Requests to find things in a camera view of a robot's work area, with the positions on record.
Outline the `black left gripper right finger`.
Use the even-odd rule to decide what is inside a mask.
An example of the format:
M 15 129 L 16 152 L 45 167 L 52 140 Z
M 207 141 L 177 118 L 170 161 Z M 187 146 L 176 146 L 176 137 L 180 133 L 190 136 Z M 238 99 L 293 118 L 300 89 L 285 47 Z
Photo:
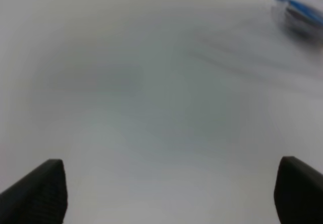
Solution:
M 274 201 L 280 223 L 322 223 L 322 174 L 293 156 L 282 157 Z

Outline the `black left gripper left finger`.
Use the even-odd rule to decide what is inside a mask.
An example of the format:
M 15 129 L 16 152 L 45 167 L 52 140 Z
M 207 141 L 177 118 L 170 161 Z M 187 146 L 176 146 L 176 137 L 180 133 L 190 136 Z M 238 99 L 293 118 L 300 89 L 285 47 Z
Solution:
M 61 159 L 45 161 L 1 192 L 1 223 L 63 223 L 67 208 Z

